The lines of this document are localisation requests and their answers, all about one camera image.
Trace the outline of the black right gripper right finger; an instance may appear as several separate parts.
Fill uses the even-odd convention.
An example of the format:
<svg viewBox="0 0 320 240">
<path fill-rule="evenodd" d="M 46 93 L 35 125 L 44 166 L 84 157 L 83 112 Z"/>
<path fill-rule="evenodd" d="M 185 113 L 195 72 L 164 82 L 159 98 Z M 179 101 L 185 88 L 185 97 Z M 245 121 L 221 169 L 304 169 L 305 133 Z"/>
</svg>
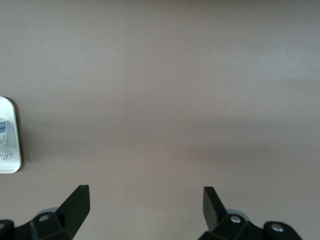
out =
<svg viewBox="0 0 320 240">
<path fill-rule="evenodd" d="M 216 190 L 203 188 L 203 216 L 208 227 L 201 240 L 300 240 L 288 224 L 268 221 L 262 228 L 254 225 L 241 211 L 226 209 Z"/>
</svg>

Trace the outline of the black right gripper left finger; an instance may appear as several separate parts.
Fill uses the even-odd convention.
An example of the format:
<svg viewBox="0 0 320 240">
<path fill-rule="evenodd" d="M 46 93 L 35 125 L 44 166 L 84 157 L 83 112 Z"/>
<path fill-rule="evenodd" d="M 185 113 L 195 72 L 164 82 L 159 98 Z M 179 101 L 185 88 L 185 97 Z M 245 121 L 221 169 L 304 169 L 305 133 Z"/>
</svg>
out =
<svg viewBox="0 0 320 240">
<path fill-rule="evenodd" d="M 2 240 L 72 240 L 90 212 L 90 188 L 79 185 L 58 207 L 43 210 L 27 223 L 0 221 Z"/>
</svg>

